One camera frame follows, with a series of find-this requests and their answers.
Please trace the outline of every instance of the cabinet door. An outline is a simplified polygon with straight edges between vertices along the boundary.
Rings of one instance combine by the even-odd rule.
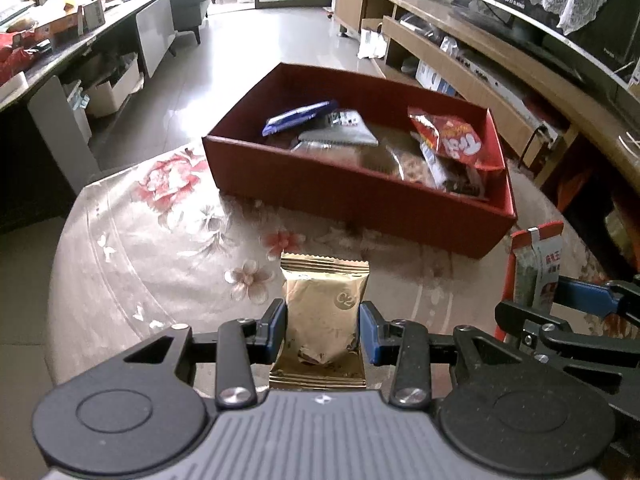
[[[334,16],[343,26],[360,31],[364,0],[335,0]]]

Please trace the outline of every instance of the open drawer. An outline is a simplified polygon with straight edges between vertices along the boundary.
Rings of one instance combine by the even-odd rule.
[[[499,135],[530,166],[543,149],[542,141],[534,136],[529,149],[527,143],[534,129],[505,99],[469,69],[419,34],[396,20],[383,18],[382,32],[418,59],[431,66],[446,79],[463,98],[491,110]]]

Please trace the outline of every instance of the orange box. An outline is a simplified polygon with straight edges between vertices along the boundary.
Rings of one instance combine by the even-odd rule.
[[[482,202],[259,144],[269,118],[330,99],[359,111],[365,123],[407,132],[414,130],[409,105],[431,114],[456,115],[473,126],[486,149],[504,160],[486,108],[373,76],[281,63],[203,139],[220,191],[472,258],[485,256],[513,225],[516,211],[507,170],[488,174],[488,200]]]

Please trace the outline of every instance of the gold snack packet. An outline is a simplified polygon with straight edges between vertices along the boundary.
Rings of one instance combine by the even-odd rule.
[[[287,332],[271,369],[271,387],[363,387],[357,323],[369,264],[283,253],[280,266]]]

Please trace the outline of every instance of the tiled floor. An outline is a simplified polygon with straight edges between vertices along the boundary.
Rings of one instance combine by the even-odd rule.
[[[210,16],[202,44],[181,34],[156,74],[94,151],[102,170],[120,168],[206,135],[278,62],[374,73],[358,43],[341,38],[322,9],[244,10]]]
[[[205,135],[278,62],[373,73],[321,9],[244,10],[210,16],[175,42],[95,155],[103,170],[128,166]],[[31,412],[51,387],[44,361],[49,274],[63,219],[0,236],[0,477],[46,471],[31,439]]]

